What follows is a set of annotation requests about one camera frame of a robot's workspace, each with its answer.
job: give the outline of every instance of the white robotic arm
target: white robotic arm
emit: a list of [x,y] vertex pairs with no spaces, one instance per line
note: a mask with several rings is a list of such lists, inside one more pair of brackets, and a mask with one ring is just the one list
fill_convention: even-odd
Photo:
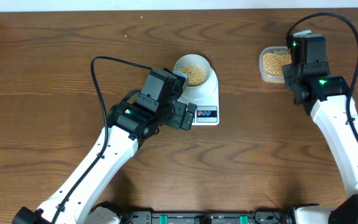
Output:
[[[326,101],[318,100],[311,110],[313,121],[327,140],[341,173],[346,198],[358,195],[358,143],[347,122],[346,96],[329,96]],[[351,100],[351,114],[355,118],[358,132],[358,114],[354,100]],[[319,205],[300,207],[294,211],[296,224],[327,224],[335,208]]]
[[[96,213],[91,217],[87,218],[87,216],[117,170],[136,153],[138,148],[137,139],[131,140],[128,138],[128,135],[129,133],[127,131],[117,126],[109,128],[108,147],[104,152],[104,156],[96,163],[79,186],[77,186],[76,190],[70,196],[70,200],[65,204],[64,210],[58,216],[56,223],[95,223],[95,219],[103,223],[116,223],[119,221],[116,214],[111,213],[107,209],[105,212],[111,213],[110,216],[97,216]],[[44,219],[52,221],[57,211],[57,205],[94,161],[103,146],[103,142],[104,128],[93,148],[67,181],[38,208],[44,211],[42,213]]]

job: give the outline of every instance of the wooden table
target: wooden table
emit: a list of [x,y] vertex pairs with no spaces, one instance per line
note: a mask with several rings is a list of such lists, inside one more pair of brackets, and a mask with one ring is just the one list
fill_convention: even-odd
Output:
[[[173,68],[204,55],[219,78],[221,123],[164,127],[102,193],[122,208],[244,211],[296,203],[336,207],[341,176],[323,135],[285,85],[262,81],[259,54],[284,45],[298,19],[323,10],[0,13],[0,223],[36,209],[91,149],[103,118],[90,75],[95,55]],[[358,9],[328,10],[358,29]],[[356,43],[339,20],[302,23],[327,39],[331,73],[350,84]],[[148,73],[98,61],[106,106]],[[358,109],[358,83],[354,98]]]

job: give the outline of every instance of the plastic container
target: plastic container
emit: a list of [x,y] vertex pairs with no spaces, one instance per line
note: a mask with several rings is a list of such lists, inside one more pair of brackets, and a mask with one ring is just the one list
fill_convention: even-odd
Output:
[[278,75],[270,75],[265,71],[264,68],[264,55],[266,53],[274,54],[290,54],[290,49],[287,47],[268,47],[260,53],[259,56],[259,70],[262,76],[262,80],[269,83],[285,83],[284,77]]
[[206,81],[198,86],[187,86],[182,96],[191,100],[201,100],[211,95],[218,84],[218,78],[209,62],[200,55],[189,54],[181,57],[176,62],[173,70],[179,72],[179,69],[186,65],[196,65],[203,68],[206,74]]

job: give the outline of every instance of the robotic arm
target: robotic arm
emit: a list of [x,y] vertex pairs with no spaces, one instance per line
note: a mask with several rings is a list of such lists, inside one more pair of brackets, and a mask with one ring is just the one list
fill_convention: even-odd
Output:
[[[12,223],[119,223],[119,216],[108,208],[98,207],[92,213],[90,210],[117,170],[136,153],[146,139],[158,134],[163,124],[175,129],[191,128],[196,105],[177,101],[187,82],[187,76],[182,73],[151,69],[141,91],[131,91],[110,109],[106,122],[107,143],[105,127],[93,148],[67,181],[35,212],[22,207]],[[134,95],[133,104],[128,103],[127,100]],[[106,150],[100,155],[103,147]],[[89,167],[90,171],[81,179]]]
[[[346,22],[358,35],[354,26],[344,17],[319,13],[315,16],[334,16]],[[290,210],[287,223],[323,224],[358,223],[358,115],[352,91],[358,73],[358,63],[352,86],[345,79],[331,76],[326,58],[326,41],[321,34],[300,32],[287,36],[291,50],[290,65],[283,66],[287,88],[294,93],[294,104],[302,104],[327,140],[341,173],[347,200],[337,209],[320,206],[300,206]]]

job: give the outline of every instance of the digital kitchen scale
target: digital kitchen scale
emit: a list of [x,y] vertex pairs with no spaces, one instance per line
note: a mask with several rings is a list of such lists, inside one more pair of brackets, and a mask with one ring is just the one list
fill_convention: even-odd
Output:
[[196,65],[206,72],[206,81],[199,86],[187,86],[181,97],[182,103],[194,103],[197,105],[193,125],[218,125],[219,124],[219,82],[215,71],[208,61],[199,55],[183,56],[175,64],[174,71],[186,65]]

